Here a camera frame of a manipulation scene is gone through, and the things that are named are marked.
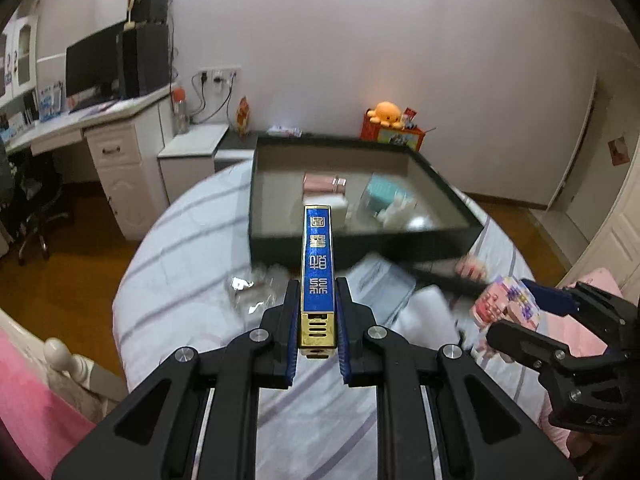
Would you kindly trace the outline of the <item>blue gold slim box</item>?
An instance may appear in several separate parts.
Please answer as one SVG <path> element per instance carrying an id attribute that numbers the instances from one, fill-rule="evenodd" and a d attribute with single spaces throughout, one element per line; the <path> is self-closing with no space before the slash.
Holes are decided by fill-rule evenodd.
<path id="1" fill-rule="evenodd" d="M 310 360 L 329 359 L 337 347 L 334 282 L 331 208 L 305 205 L 299 350 Z"/>

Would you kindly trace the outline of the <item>clear glass bottle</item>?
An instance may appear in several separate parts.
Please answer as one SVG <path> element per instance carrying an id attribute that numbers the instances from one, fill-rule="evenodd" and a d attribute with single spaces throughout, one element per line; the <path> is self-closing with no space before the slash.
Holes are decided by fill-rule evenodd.
<path id="1" fill-rule="evenodd" d="M 259 326 L 264 313 L 282 304 L 290 274 L 283 266 L 255 266 L 227 278 L 227 292 L 247 330 Z"/>

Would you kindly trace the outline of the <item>pink white block figure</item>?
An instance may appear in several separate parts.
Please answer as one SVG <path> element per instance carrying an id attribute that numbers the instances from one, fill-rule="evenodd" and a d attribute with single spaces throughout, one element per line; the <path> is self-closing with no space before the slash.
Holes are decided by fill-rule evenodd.
<path id="1" fill-rule="evenodd" d="M 487 276 L 486 266 L 479 258 L 469 254 L 460 259 L 456 265 L 456 272 L 462 278 L 472 281 L 485 281 Z"/>

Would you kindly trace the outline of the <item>round table striped cloth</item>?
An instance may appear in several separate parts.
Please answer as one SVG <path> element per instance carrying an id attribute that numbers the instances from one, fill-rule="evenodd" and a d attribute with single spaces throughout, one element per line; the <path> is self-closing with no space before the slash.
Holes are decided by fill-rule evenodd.
<path id="1" fill-rule="evenodd" d="M 248 247 L 252 166 L 231 166 L 194 185 L 152 227 L 113 302 L 113 333 L 135 387 L 171 352 L 205 352 L 256 327 L 280 304 L 288 274 L 254 270 Z M 378 256 L 347 273 L 352 299 L 408 341 L 460 344 L 532 419 L 544 404 L 536 375 L 480 348 L 471 300 L 414 278 Z M 375 393 L 344 385 L 336 359 L 301 359 L 286 390 L 260 396 L 256 474 L 261 479 L 372 479 Z"/>

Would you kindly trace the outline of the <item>black shallow tray box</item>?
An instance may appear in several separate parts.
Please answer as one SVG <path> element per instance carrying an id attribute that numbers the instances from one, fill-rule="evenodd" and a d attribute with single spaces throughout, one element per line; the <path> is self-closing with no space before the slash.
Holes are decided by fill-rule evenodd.
<path id="1" fill-rule="evenodd" d="M 393 263 L 457 259 L 480 236 L 480 220 L 428 160 L 410 148 L 339 136 L 279 138 L 263 133 L 250 178 L 252 263 L 299 269 L 306 174 L 346 182 L 346 217 L 332 219 L 338 270 L 370 252 Z M 366 188 L 374 177 L 398 186 L 416 203 L 401 226 L 386 228 L 368 209 Z"/>

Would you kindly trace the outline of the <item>teal oval case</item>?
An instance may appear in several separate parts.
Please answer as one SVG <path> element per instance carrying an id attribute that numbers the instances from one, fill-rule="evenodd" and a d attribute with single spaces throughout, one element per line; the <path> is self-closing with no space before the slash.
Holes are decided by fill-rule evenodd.
<path id="1" fill-rule="evenodd" d="M 361 196 L 361 206 L 369 213 L 377 216 L 386 210 L 397 197 L 406 198 L 412 195 L 402 186 L 389 178 L 372 174 Z"/>

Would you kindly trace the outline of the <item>rose gold white box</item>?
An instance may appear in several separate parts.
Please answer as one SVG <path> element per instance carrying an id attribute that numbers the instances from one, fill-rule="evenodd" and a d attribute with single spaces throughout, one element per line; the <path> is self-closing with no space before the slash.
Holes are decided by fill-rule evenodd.
<path id="1" fill-rule="evenodd" d="M 305 174 L 303 177 L 303 204 L 305 206 L 329 207 L 334 229 L 344 229 L 349 208 L 346 186 L 346 179 L 340 176 Z"/>

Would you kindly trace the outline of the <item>low black white cabinet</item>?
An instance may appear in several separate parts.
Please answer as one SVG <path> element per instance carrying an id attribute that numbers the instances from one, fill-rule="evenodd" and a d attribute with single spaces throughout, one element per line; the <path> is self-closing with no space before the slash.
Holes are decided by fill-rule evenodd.
<path id="1" fill-rule="evenodd" d="M 261 136 L 268 136 L 265 131 L 251 131 L 246 136 L 228 130 L 217 145 L 214 154 L 214 168 L 221 172 L 241 162 L 252 160 L 257 141 Z"/>

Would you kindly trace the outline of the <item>white small side cabinet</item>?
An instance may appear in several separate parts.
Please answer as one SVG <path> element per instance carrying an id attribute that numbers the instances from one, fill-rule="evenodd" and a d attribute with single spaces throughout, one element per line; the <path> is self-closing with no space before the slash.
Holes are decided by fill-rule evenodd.
<path id="1" fill-rule="evenodd" d="M 226 124 L 195 125 L 160 151 L 157 160 L 169 203 L 215 173 L 215 154 L 228 129 Z"/>

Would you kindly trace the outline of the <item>orange octopus plush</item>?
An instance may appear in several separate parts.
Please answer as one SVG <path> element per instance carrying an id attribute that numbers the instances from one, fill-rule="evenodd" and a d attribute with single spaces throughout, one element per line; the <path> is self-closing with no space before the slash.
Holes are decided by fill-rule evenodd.
<path id="1" fill-rule="evenodd" d="M 402 128 L 401 111 L 392 102 L 378 102 L 375 108 L 367 111 L 367 118 L 371 124 L 380 125 L 383 128 Z"/>

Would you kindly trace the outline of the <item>small snack bag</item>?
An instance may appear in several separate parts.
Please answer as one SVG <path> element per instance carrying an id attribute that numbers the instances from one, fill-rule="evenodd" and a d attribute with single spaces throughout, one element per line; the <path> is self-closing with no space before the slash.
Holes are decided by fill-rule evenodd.
<path id="1" fill-rule="evenodd" d="M 236 109 L 236 131 L 239 136 L 246 136 L 248 125 L 250 124 L 250 104 L 248 104 L 245 96 L 240 99 L 238 108 Z"/>

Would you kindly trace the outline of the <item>plastic bottle orange cap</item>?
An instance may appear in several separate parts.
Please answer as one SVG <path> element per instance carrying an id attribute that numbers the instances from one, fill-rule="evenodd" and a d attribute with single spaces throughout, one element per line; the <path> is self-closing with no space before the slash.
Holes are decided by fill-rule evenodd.
<path id="1" fill-rule="evenodd" d="M 186 90 L 175 87 L 171 91 L 172 110 L 174 111 L 175 133 L 185 134 L 189 131 L 190 116 L 186 106 Z"/>

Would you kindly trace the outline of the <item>pink bedding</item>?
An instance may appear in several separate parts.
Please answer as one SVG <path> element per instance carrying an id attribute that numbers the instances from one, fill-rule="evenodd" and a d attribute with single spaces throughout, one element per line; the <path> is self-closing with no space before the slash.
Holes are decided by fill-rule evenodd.
<path id="1" fill-rule="evenodd" d="M 1 421 L 43 479 L 96 426 L 38 378 L 1 334 Z"/>

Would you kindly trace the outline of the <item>black computer monitor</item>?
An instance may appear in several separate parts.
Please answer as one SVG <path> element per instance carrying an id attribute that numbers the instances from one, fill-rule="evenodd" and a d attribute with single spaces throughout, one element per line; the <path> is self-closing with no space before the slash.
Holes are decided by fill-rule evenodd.
<path id="1" fill-rule="evenodd" d="M 66 49 L 66 96 L 96 89 L 112 96 L 118 78 L 117 37 L 124 22 L 102 28 Z"/>

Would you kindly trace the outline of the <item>black speaker on tower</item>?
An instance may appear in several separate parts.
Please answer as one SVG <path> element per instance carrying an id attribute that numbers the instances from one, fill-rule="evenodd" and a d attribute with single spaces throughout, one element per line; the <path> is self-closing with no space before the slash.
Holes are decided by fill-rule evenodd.
<path id="1" fill-rule="evenodd" d="M 135 23 L 165 24 L 168 0 L 132 0 L 131 19 Z"/>

